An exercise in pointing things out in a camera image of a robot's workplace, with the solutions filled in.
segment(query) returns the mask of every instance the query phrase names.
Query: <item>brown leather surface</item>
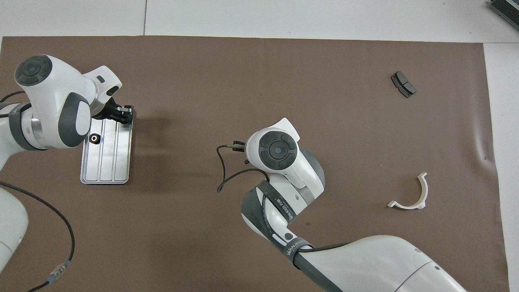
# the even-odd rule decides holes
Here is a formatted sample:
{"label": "brown leather surface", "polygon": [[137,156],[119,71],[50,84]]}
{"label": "brown leather surface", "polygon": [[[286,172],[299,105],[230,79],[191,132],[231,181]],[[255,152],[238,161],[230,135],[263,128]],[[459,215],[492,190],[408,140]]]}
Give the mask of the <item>brown leather surface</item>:
{"label": "brown leather surface", "polygon": [[[315,247],[400,236],[471,292],[509,290],[482,44],[4,37],[2,96],[19,90],[15,68],[36,54],[82,73],[108,66],[123,83],[116,101],[137,114],[126,185],[82,184],[81,147],[16,154],[1,172],[74,228],[72,265],[45,291],[319,290],[243,222],[241,198],[260,174],[215,191],[216,146],[283,117],[326,175],[324,193],[291,225],[298,236]],[[398,70],[418,90],[409,99],[390,80]],[[223,151],[230,174],[245,168],[243,153]],[[386,207],[415,203],[421,172],[427,206]],[[52,211],[15,196],[30,223],[1,291],[41,283],[70,248]]]}

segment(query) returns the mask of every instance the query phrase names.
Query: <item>black ribbed object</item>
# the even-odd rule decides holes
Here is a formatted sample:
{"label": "black ribbed object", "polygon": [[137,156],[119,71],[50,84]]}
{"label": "black ribbed object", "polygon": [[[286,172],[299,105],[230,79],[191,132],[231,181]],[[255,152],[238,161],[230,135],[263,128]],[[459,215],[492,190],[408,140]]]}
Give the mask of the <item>black ribbed object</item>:
{"label": "black ribbed object", "polygon": [[519,30],[519,10],[509,0],[493,0],[490,3],[490,8]]}

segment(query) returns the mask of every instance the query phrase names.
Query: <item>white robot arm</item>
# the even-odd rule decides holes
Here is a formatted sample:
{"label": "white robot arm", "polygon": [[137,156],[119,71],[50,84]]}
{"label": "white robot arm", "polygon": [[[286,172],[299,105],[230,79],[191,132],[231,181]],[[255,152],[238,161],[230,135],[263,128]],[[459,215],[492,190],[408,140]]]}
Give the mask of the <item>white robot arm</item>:
{"label": "white robot arm", "polygon": [[[21,151],[78,146],[90,130],[92,117],[131,121],[129,109],[112,99],[122,84],[106,66],[82,75],[57,58],[39,55],[23,61],[15,79],[30,103],[0,102],[0,170]],[[0,189],[0,272],[27,225],[23,205]]]}
{"label": "white robot arm", "polygon": [[313,248],[288,229],[324,190],[324,171],[297,145],[286,119],[254,133],[245,144],[248,161],[271,172],[243,199],[247,225],[276,246],[326,291],[465,291],[433,260],[409,242],[377,235],[350,244]]}

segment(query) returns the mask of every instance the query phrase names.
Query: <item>white plastic bracket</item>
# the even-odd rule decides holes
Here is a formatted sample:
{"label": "white plastic bracket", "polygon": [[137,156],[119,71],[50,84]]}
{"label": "white plastic bracket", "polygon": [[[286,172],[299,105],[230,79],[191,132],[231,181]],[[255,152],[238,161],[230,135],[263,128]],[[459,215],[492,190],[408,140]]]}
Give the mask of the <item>white plastic bracket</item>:
{"label": "white plastic bracket", "polygon": [[420,199],[413,205],[409,206],[409,207],[406,207],[406,206],[402,206],[400,205],[397,201],[391,201],[388,206],[389,207],[399,207],[399,208],[402,208],[402,209],[406,209],[406,210],[411,210],[411,209],[423,209],[425,207],[425,200],[427,199],[427,194],[429,193],[429,187],[427,186],[427,181],[425,180],[425,176],[427,175],[427,172],[422,172],[419,176],[418,176],[418,180],[420,181],[420,184],[422,186],[422,194],[420,196]]}

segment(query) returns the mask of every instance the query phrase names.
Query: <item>round center button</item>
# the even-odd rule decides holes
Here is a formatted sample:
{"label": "round center button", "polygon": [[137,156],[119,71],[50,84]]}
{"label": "round center button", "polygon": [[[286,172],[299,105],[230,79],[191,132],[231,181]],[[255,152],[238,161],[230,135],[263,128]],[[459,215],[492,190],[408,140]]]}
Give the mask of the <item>round center button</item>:
{"label": "round center button", "polygon": [[274,159],[283,159],[288,151],[288,145],[282,141],[272,143],[268,149],[270,156]]}
{"label": "round center button", "polygon": [[42,66],[39,64],[38,61],[29,61],[23,66],[23,75],[25,76],[34,76],[38,74]]}

